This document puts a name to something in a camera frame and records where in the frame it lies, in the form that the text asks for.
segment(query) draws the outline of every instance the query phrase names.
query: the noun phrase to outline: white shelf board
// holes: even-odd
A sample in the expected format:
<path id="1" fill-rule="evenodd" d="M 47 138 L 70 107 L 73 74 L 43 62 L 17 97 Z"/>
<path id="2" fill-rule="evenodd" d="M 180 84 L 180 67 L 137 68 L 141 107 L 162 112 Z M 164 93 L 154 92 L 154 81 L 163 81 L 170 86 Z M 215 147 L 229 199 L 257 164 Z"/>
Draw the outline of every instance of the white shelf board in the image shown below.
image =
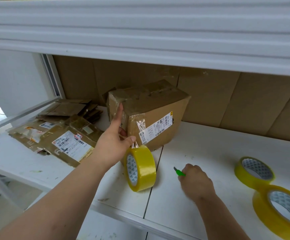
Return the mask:
<path id="1" fill-rule="evenodd" d="M 109 126 L 105 107 L 96 126 L 106 129 Z M 156 165 L 161 148 L 152 152 Z M 49 191 L 62 181 L 74 168 L 53 155 L 42 156 L 33 153 L 7 133 L 0 135 L 0 174 L 31 185 L 43 191 Z M 107 205 L 111 213 L 118 209 L 122 212 L 143 218 L 150 189 L 134 193 L 123 175 L 123 166 L 117 163 L 101 180 L 92 205 Z"/>
<path id="2" fill-rule="evenodd" d="M 2 1 L 0 49 L 290 75 L 290 0 Z"/>
<path id="3" fill-rule="evenodd" d="M 45 192 L 41 193 L 29 207 L 45 195 Z M 77 240 L 146 240 L 146 235 L 147 232 L 144 230 L 137 229 L 126 223 L 89 210 L 79 231 Z"/>
<path id="4" fill-rule="evenodd" d="M 252 207 L 254 190 L 234 174 L 243 156 L 258 158 L 269 165 L 276 179 L 272 184 L 290 190 L 290 142 L 251 134 L 182 122 L 174 139 L 164 145 L 145 219 L 181 233 L 207 240 L 196 206 L 185 197 L 175 166 L 199 165 L 211 178 L 223 200 L 251 240 L 280 239 L 269 231 Z"/>

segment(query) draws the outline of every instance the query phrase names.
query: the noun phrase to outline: white label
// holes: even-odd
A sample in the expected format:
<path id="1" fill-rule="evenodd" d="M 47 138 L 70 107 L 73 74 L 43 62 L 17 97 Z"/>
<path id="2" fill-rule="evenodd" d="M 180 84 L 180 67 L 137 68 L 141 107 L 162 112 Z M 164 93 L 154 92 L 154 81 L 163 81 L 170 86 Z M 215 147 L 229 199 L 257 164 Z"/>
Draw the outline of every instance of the white label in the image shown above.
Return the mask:
<path id="1" fill-rule="evenodd" d="M 143 145 L 154 139 L 168 127 L 171 127 L 172 124 L 173 124 L 173 112 L 171 111 L 166 116 L 156 121 L 154 124 L 148 126 L 146 129 L 143 129 L 139 133 L 139 137 Z"/>
<path id="2" fill-rule="evenodd" d="M 39 126 L 44 127 L 46 129 L 51 129 L 51 128 L 53 128 L 55 126 L 55 124 L 46 121 L 46 122 L 44 122 L 43 124 L 41 124 Z"/>
<path id="3" fill-rule="evenodd" d="M 91 133 L 94 132 L 94 131 L 93 131 L 91 128 L 89 128 L 88 126 L 83 127 L 83 130 L 86 131 L 87 135 L 89 135 L 89 134 L 91 134 Z"/>
<path id="4" fill-rule="evenodd" d="M 82 137 L 83 136 L 79 133 L 73 134 L 70 131 L 67 131 L 65 134 L 53 141 L 52 144 L 57 146 L 71 158 L 80 161 L 89 149 L 91 149 L 90 145 L 81 140 Z"/>

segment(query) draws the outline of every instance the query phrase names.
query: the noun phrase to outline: yellow tape roll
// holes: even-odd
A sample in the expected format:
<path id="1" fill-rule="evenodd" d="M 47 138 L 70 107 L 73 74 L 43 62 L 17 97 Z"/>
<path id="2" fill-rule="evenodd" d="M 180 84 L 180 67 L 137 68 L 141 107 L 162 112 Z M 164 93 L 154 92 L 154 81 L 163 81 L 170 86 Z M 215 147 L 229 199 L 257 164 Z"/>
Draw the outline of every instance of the yellow tape roll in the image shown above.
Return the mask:
<path id="1" fill-rule="evenodd" d="M 275 179 L 270 167 L 253 157 L 242 157 L 236 164 L 235 175 L 244 185 L 255 190 Z"/>
<path id="2" fill-rule="evenodd" d="M 123 162 L 126 179 L 132 191 L 138 192 L 155 184 L 156 165 L 152 153 L 146 146 L 129 148 Z"/>
<path id="3" fill-rule="evenodd" d="M 272 202 L 290 212 L 290 191 L 276 185 L 267 185 L 255 191 L 253 196 L 254 211 L 264 225 L 282 239 L 290 240 L 290 220 L 276 210 Z"/>

